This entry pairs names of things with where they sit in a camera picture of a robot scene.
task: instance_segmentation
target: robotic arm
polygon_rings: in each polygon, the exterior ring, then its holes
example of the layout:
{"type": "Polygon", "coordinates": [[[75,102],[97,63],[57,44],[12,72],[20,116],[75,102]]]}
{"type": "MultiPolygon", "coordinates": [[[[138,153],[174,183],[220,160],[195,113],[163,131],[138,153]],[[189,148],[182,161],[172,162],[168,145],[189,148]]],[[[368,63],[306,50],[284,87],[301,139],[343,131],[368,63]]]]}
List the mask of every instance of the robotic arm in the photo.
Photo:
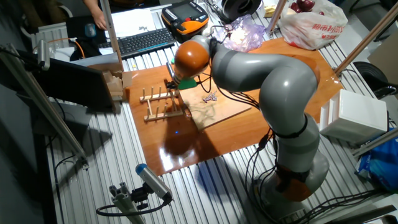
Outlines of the robotic arm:
{"type": "MultiPolygon", "coordinates": [[[[266,194],[260,200],[278,210],[276,205],[284,208],[286,203],[308,198],[329,169],[326,157],[317,150],[318,126],[304,113],[319,82],[312,69],[292,57],[237,52],[198,35],[178,48],[174,82],[199,75],[210,60],[214,82],[220,88],[260,89],[261,113],[276,135],[278,148],[276,172],[264,181],[260,190],[266,194]]],[[[281,213],[277,219],[286,215],[281,213]]]]}

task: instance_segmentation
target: orange cable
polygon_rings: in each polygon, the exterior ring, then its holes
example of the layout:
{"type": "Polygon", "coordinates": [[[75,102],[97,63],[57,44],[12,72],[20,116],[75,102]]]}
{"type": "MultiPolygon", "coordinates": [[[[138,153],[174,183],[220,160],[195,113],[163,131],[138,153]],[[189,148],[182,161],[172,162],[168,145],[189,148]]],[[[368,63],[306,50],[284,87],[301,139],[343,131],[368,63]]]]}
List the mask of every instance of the orange cable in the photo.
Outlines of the orange cable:
{"type": "MultiPolygon", "coordinates": [[[[70,40],[70,39],[72,39],[72,38],[68,38],[68,37],[66,37],[66,38],[59,38],[59,39],[55,39],[55,40],[50,40],[49,43],[55,42],[55,41],[59,41],[59,40],[70,40]]],[[[80,49],[81,56],[83,56],[83,58],[86,58],[86,57],[85,57],[85,53],[84,53],[82,47],[80,46],[80,44],[79,44],[77,41],[74,41],[74,43],[75,43],[75,44],[78,46],[78,48],[80,49]]]]}

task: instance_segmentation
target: green object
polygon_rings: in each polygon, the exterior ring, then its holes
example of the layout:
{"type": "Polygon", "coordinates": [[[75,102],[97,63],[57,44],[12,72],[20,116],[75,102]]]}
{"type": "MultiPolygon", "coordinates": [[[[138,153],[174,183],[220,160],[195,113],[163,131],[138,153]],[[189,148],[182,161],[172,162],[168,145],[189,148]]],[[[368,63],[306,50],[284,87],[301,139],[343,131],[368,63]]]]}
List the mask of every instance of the green object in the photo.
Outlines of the green object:
{"type": "Polygon", "coordinates": [[[180,84],[178,85],[178,89],[186,90],[188,88],[194,88],[198,86],[197,82],[193,78],[181,80],[180,84]]]}

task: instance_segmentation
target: black chair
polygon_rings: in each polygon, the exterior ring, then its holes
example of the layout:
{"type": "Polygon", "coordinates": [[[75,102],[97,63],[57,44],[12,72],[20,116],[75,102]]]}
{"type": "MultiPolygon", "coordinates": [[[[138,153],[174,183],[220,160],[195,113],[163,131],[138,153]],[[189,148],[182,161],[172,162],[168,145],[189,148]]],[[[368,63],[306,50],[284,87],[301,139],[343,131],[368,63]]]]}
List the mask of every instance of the black chair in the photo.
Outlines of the black chair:
{"type": "Polygon", "coordinates": [[[367,62],[354,62],[356,69],[365,79],[377,99],[397,93],[398,85],[389,83],[385,74],[376,66],[367,62]]]}

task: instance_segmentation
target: black keyboard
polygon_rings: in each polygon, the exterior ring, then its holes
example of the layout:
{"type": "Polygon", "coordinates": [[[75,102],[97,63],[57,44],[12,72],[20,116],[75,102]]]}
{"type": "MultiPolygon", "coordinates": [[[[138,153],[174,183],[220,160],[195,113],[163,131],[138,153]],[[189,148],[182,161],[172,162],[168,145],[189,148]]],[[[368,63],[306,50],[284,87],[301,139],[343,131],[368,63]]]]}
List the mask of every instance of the black keyboard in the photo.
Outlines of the black keyboard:
{"type": "MultiPolygon", "coordinates": [[[[118,43],[122,59],[127,59],[174,46],[175,40],[171,33],[163,28],[131,37],[119,38],[118,43]]],[[[111,47],[111,43],[99,44],[98,47],[111,47]]]]}

